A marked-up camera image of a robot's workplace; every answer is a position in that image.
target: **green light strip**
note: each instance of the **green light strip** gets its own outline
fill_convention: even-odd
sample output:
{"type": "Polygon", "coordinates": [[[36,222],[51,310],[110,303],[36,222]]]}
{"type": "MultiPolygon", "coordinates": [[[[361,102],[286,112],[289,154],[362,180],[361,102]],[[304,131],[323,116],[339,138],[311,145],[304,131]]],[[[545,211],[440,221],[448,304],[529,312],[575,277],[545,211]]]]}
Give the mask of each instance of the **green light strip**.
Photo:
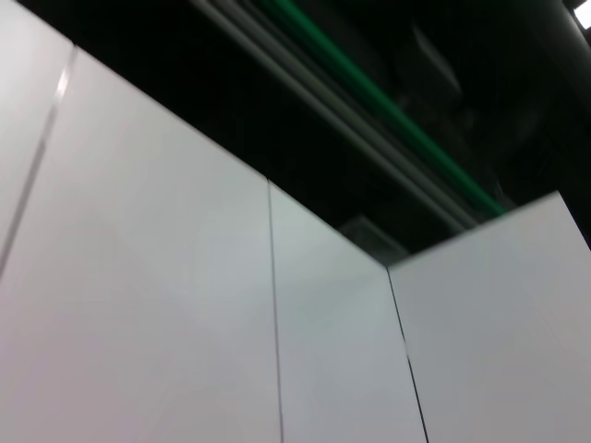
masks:
{"type": "Polygon", "coordinates": [[[499,216],[505,208],[492,198],[438,144],[411,120],[320,28],[293,0],[260,0],[296,37],[315,51],[330,68],[374,112],[385,117],[400,136],[423,158],[431,162],[464,196],[489,216],[499,216]]]}

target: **white wall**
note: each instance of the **white wall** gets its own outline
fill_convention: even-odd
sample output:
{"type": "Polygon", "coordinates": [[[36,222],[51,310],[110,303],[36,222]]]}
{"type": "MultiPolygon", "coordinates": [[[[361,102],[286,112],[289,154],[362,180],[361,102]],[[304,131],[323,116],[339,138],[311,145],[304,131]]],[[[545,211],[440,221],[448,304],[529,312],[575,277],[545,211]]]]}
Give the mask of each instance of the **white wall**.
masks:
{"type": "Polygon", "coordinates": [[[385,268],[271,188],[287,443],[425,442],[385,268]]]}
{"type": "Polygon", "coordinates": [[[72,44],[12,0],[0,0],[0,251],[72,44]]]}
{"type": "Polygon", "coordinates": [[[279,442],[269,219],[266,180],[79,54],[0,282],[0,441],[279,442]]]}
{"type": "Polygon", "coordinates": [[[591,254],[559,196],[392,269],[433,443],[591,436],[591,254]]]}

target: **dark ceiling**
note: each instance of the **dark ceiling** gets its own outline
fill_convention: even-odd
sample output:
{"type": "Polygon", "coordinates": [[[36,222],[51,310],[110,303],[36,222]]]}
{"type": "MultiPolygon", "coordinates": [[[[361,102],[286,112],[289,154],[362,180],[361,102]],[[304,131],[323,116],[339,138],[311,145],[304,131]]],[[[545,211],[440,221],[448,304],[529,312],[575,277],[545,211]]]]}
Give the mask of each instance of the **dark ceiling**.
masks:
{"type": "MultiPolygon", "coordinates": [[[[452,236],[187,0],[20,3],[332,226],[363,214],[410,252],[452,236]]],[[[417,23],[452,65],[463,98],[437,118],[424,103],[411,106],[413,118],[448,150],[461,139],[453,155],[481,181],[492,177],[491,192],[499,186],[523,205],[558,189],[591,232],[591,107],[581,90],[591,67],[577,83],[577,66],[555,56],[568,44],[540,40],[537,26],[553,26],[552,11],[535,22],[526,6],[502,1],[324,3],[363,33],[379,55],[368,69],[382,68],[396,97],[404,83],[384,35],[417,23]]]]}

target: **ceiling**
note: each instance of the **ceiling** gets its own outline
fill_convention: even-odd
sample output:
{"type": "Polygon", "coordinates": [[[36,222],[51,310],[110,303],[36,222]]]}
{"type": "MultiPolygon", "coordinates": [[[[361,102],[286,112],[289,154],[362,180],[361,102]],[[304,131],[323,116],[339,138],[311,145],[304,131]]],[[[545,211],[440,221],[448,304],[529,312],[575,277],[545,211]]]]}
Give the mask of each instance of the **ceiling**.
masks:
{"type": "MultiPolygon", "coordinates": [[[[456,234],[188,1],[20,3],[335,228],[363,216],[411,254],[456,234]]],[[[562,3],[298,4],[508,210],[559,190],[591,233],[591,51],[562,3]],[[460,93],[406,75],[413,27],[460,93]]]]}

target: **white panel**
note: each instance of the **white panel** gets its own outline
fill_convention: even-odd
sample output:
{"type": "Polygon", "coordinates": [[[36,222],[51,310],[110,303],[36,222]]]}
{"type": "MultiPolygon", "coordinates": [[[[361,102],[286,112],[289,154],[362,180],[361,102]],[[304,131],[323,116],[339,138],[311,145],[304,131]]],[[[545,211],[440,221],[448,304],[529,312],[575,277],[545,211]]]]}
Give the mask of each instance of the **white panel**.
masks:
{"type": "Polygon", "coordinates": [[[560,196],[392,270],[437,443],[591,436],[591,254],[560,196]]]}
{"type": "Polygon", "coordinates": [[[0,0],[0,250],[71,50],[22,6],[0,0]]]}
{"type": "Polygon", "coordinates": [[[268,203],[79,55],[0,286],[0,441],[279,442],[268,203]]]}
{"type": "Polygon", "coordinates": [[[425,441],[385,268],[271,188],[287,443],[425,441]]]}

